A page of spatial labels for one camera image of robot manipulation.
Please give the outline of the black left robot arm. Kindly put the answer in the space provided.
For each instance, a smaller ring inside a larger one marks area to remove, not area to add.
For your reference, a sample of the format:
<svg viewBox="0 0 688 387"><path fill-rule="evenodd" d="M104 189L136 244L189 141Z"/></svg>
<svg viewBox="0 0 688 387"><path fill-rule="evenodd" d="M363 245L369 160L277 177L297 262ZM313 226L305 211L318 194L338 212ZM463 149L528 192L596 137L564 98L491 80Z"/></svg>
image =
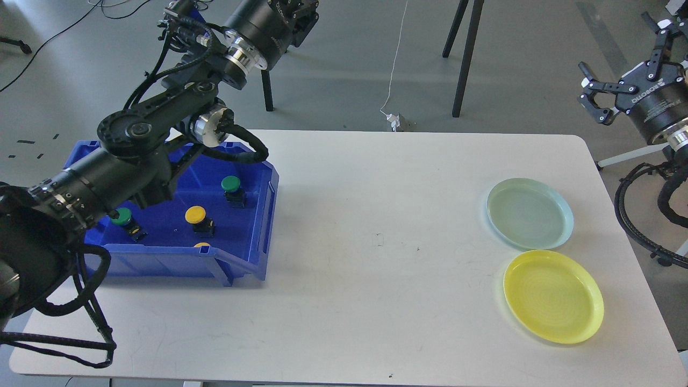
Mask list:
<svg viewBox="0 0 688 387"><path fill-rule="evenodd" d="M63 357L86 367L112 364L116 343L95 292L111 264L106 248L86 244L120 206L172 200L177 181L200 155L253 164L268 147L234 122L217 96L237 90L253 68L268 71L299 47L319 20L317 1L243 1L225 25L209 24L193 1L172 1L159 26L155 67L122 110L97 127L100 147L32 187L2 183L2 327L29 310L61 317L84 309L103 341L7 332L2 344Z"/></svg>

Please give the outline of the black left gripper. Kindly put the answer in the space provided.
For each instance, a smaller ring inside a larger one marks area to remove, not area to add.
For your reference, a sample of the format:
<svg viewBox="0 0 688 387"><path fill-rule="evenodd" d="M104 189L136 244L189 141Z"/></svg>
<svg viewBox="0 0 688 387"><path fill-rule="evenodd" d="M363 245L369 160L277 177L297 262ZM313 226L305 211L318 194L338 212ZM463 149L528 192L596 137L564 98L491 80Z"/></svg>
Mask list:
<svg viewBox="0 0 688 387"><path fill-rule="evenodd" d="M299 47L319 20L319 1L243 1L224 26L238 32L272 70L290 46Z"/></svg>

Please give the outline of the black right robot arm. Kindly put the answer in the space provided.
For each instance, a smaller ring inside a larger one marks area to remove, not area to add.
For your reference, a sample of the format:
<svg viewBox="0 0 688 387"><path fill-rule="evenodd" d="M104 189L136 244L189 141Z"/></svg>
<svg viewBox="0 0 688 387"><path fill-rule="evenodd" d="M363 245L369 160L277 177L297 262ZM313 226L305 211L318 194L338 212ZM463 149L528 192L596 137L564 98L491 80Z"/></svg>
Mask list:
<svg viewBox="0 0 688 387"><path fill-rule="evenodd" d="M687 177L686 61L677 63L671 59L674 39L686 37L686 22L656 22L647 12L641 17L656 36L649 59L616 82L598 80L588 65L580 62L578 69L583 73L583 80L578 102L597 123L605 126L624 113L647 145L660 147L665 161L636 165L620 180L613 206L622 230L648 250L658 264L686 268L686 253L672 252L654 242L632 223L626 211L626 193L631 184L641 176L658 174L664 181L657 196L658 210L674 225L687 226L686 217L669 203Z"/></svg>

